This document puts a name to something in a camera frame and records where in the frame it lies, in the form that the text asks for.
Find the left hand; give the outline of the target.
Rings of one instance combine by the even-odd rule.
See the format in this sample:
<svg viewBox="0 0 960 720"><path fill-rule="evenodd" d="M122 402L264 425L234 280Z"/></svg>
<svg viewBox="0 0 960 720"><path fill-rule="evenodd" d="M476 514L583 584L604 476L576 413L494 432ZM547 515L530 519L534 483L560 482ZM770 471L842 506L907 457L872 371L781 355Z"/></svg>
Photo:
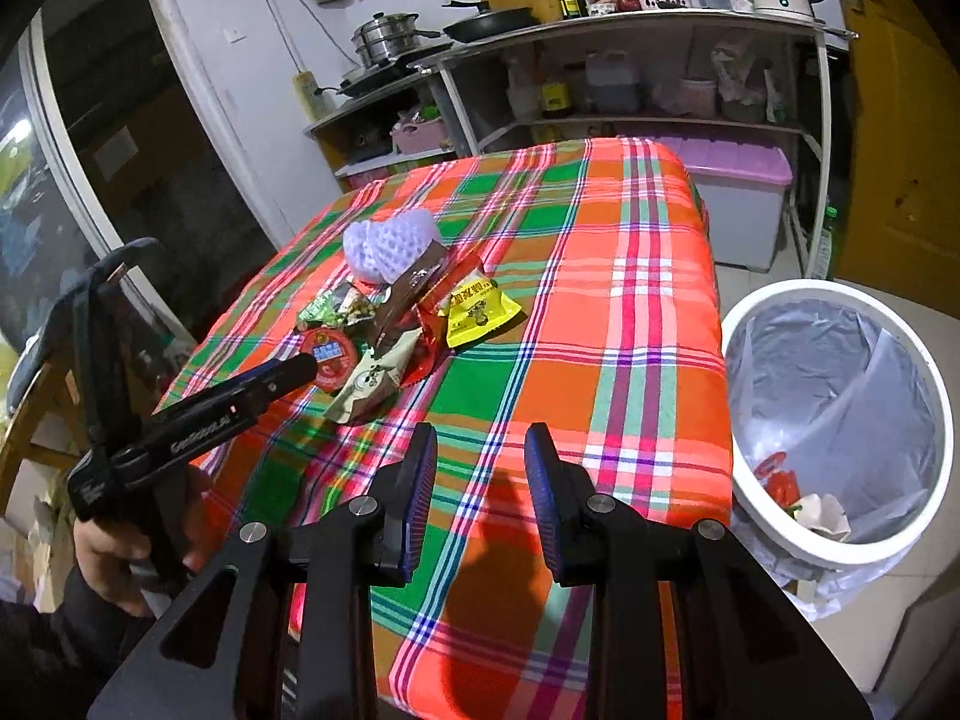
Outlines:
<svg viewBox="0 0 960 720"><path fill-rule="evenodd" d="M199 468L189 466L185 481L182 533L187 548L182 562L197 572L218 549L218 538L206 525L205 498L212 480ZM151 553L151 544L143 533L130 523L82 522L77 518L73 522L73 544L76 566L91 590L133 617L153 616L130 570L132 562L145 561Z"/></svg>

